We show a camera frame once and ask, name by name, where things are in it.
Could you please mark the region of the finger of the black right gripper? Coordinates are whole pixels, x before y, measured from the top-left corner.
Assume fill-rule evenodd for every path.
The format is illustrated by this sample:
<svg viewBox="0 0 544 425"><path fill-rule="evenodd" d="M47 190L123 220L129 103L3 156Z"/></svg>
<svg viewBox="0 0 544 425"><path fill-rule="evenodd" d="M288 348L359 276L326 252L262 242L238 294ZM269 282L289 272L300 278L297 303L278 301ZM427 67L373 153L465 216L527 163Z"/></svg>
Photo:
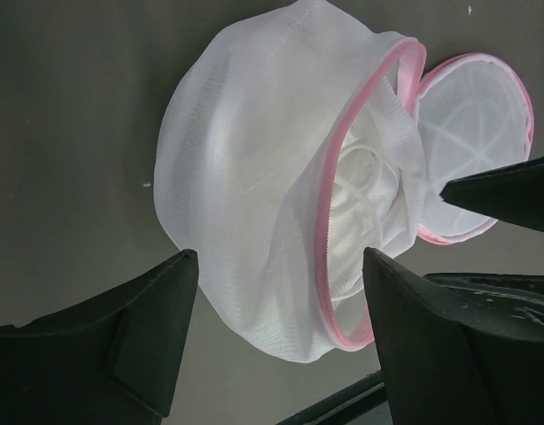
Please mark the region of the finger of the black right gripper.
<svg viewBox="0 0 544 425"><path fill-rule="evenodd" d="M544 157L448 182L450 204L544 233Z"/></svg>
<svg viewBox="0 0 544 425"><path fill-rule="evenodd" d="M544 350L544 275L428 274L422 296L481 350Z"/></svg>

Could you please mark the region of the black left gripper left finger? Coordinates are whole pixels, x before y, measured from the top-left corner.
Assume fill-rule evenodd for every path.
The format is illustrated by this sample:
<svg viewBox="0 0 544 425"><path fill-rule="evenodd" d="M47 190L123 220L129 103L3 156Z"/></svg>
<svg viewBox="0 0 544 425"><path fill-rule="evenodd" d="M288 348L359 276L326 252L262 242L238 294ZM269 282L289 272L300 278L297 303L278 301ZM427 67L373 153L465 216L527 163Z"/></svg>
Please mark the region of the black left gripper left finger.
<svg viewBox="0 0 544 425"><path fill-rule="evenodd" d="M0 424L159 424L169 416L198 287L184 250L29 324L0 326Z"/></svg>

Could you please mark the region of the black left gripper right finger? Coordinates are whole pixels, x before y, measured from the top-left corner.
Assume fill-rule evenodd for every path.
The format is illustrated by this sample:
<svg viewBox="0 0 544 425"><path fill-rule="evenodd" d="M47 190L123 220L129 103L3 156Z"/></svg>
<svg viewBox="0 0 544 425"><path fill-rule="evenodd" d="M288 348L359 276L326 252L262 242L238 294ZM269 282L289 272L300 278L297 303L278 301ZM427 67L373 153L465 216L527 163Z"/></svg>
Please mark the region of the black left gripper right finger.
<svg viewBox="0 0 544 425"><path fill-rule="evenodd" d="M424 302L424 276L363 254L377 354L396 424L544 424L544 350L481 350Z"/></svg>

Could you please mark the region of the white bra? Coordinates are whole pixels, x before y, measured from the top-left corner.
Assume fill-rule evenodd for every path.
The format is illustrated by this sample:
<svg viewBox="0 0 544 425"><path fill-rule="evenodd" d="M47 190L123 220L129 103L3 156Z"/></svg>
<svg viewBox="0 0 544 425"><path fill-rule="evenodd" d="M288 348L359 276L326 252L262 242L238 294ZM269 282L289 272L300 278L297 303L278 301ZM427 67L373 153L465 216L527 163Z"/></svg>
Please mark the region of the white bra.
<svg viewBox="0 0 544 425"><path fill-rule="evenodd" d="M338 303L361 291L361 252L396 257L413 246L427 190L422 139L347 133L330 204L328 277Z"/></svg>

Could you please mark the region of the white mesh laundry bag pink zipper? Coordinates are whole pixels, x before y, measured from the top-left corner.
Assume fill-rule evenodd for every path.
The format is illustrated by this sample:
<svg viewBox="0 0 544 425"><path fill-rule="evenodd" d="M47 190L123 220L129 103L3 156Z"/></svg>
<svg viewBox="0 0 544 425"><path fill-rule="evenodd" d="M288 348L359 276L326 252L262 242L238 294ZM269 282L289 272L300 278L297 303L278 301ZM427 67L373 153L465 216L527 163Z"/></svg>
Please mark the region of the white mesh laundry bag pink zipper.
<svg viewBox="0 0 544 425"><path fill-rule="evenodd" d="M224 28L178 84L159 132L155 210L172 242L198 253L214 310L255 348L309 363L373 342L369 247L361 291L336 303L329 290L330 204L347 133L419 131L427 190L414 243L460 243L494 225L439 194L529 158L531 99L496 57L463 54L431 71L425 60L413 37L298 1Z"/></svg>

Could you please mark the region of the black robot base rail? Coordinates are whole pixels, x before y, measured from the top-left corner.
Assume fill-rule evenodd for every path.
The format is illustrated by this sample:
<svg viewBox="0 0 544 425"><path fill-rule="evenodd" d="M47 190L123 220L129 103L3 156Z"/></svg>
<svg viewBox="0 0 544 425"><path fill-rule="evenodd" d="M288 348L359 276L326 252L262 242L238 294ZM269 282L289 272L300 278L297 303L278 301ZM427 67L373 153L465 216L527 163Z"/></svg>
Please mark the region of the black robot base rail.
<svg viewBox="0 0 544 425"><path fill-rule="evenodd" d="M392 424L382 371L376 371L278 425Z"/></svg>

